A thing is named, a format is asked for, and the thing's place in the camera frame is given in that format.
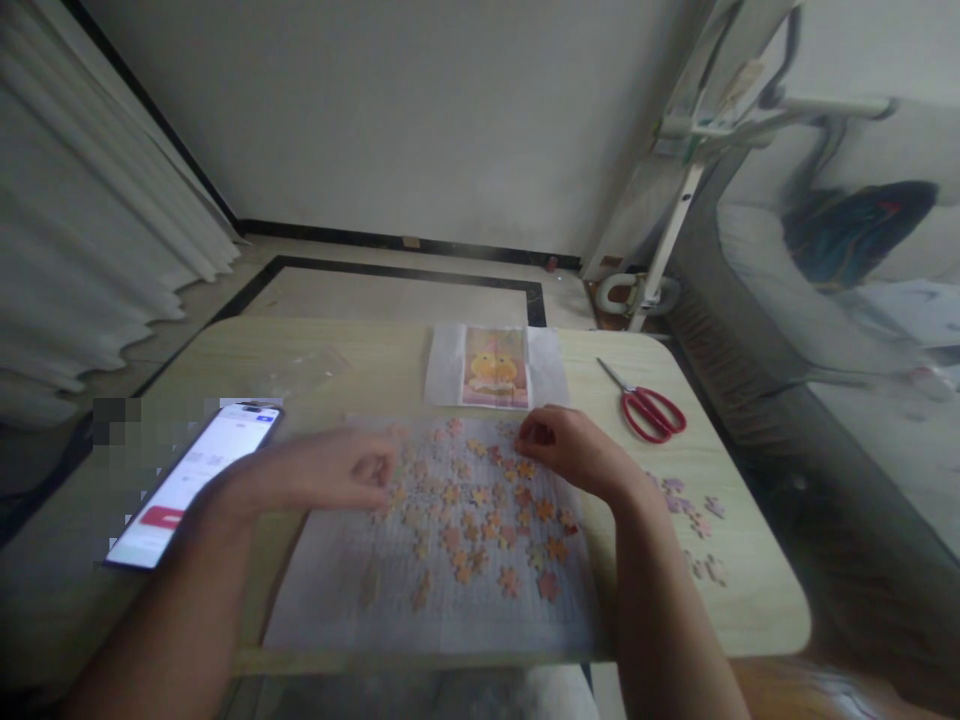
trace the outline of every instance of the white curtain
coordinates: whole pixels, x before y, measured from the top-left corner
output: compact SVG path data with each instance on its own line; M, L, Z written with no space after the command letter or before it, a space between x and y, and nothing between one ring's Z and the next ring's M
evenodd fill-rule
M46 427L58 389L125 365L174 291L230 272L232 230L59 0L6 0L0 35L0 421Z

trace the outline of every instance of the scissor handle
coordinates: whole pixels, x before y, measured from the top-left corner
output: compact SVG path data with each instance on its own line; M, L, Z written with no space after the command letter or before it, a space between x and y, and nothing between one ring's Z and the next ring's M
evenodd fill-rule
M647 410L649 410L653 415L656 415L657 419L660 421L660 424L666 427L674 435L687 429L687 416L680 412L680 408L667 400L667 398L658 393L656 390L638 387L633 389L633 394L638 400L640 400L641 403L645 403ZM656 406L656 403L650 400L651 397L659 400L660 404L673 414L676 422L670 422L670 418L668 418L663 411Z
M655 413L650 411L652 406L653 403L650 400L632 392L625 392L620 398L620 407L623 408L623 416L627 419L627 422L630 424L630 427L633 428L634 432L649 443L661 445L673 437L673 431L663 423L663 414L658 409L654 408ZM644 430L640 423L633 419L631 410L636 410L640 413L642 418L662 434L651 435Z

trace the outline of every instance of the wooden table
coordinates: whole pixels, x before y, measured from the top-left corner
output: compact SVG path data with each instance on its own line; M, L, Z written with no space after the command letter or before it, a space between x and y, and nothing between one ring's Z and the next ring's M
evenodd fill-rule
M715 495L726 507L726 519L713 518L713 537L706 540L693 532L685 515L674 516L683 547L700 558L712 553L729 571L726 588L709 579L696 581L726 653L781 655L802 649L810 632L803 592L669 351L635 334L560 330L559 337L574 406L644 468L660 477L683 479L685 495L697 504ZM106 551L106 536L119 532L122 515L135 512L140 491L155 484L156 468L172 457L171 444L186 439L187 422L201 421L204 410L218 407L220 397L249 396L251 376L268 364L332 346L352 365L315 390L285 401L287 417L278 439L335 426L348 412L502 417L505 411L423 407L430 340L430 329L421 326L261 317L233 318L204 331L145 395L140 421L123 426L123 443L97 447L0 554L5 576L0 621L5 632L13 628L5 643L13 653L8 657L19 661L14 673L18 684L73 676L102 641L145 577L96 566L93 561ZM619 388L597 363L598 355L628 382L670 397L686 414L688 430L661 446L639 440L620 415ZM120 427L114 426L115 435ZM613 518L606 505L591 496L584 495L583 504L602 609L610 620L616 582ZM275 514L260 522L235 662L238 674L351 667L351 658L342 653L296 655L259 647L278 571L301 517ZM20 575L6 577L13 566ZM463 667L570 659L524 655L420 661ZM409 666L410 659L403 663Z

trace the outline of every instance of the person's left hand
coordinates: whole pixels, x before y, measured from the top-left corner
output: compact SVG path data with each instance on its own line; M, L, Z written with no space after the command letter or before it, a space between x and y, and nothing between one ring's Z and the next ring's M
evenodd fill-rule
M384 435L340 428L241 458L210 483L230 509L244 515L272 510L375 510L388 502L386 485L397 447Z

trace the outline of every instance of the red button on screen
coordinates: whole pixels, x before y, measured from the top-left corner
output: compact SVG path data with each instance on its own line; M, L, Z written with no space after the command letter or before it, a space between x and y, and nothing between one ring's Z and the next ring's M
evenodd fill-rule
M165 508L162 505L154 505L143 514L140 522L144 525L176 530L182 517L183 510L174 510L173 508Z

